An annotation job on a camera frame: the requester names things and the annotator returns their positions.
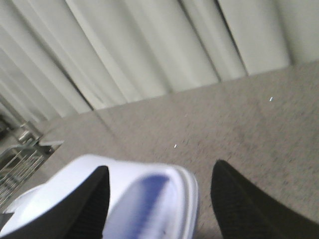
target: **white curtain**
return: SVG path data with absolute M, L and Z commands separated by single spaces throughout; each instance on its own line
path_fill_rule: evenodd
M 0 1 L 0 94 L 41 121 L 315 60 L 318 9 L 312 0 Z

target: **curtain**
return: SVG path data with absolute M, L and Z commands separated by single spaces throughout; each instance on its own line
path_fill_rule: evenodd
M 0 94 L 42 121 L 312 61 L 318 9 L 312 0 L 0 1 Z

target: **metal rack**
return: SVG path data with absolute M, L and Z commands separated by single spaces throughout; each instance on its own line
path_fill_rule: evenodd
M 0 207 L 47 158 L 41 150 L 25 146 L 9 148 L 0 155 Z

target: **wire rack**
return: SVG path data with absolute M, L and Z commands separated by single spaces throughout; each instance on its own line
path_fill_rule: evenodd
M 0 155 L 0 207 L 46 159 L 36 148 L 22 146 L 9 148 Z

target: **curtain fold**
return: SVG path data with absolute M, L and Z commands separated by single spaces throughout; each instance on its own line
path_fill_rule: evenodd
M 182 0 L 221 81 L 246 75 L 217 5 L 212 0 Z
M 0 1 L 0 94 L 42 121 L 319 58 L 311 0 Z
M 291 63 L 278 11 L 272 0 L 219 0 L 248 74 Z

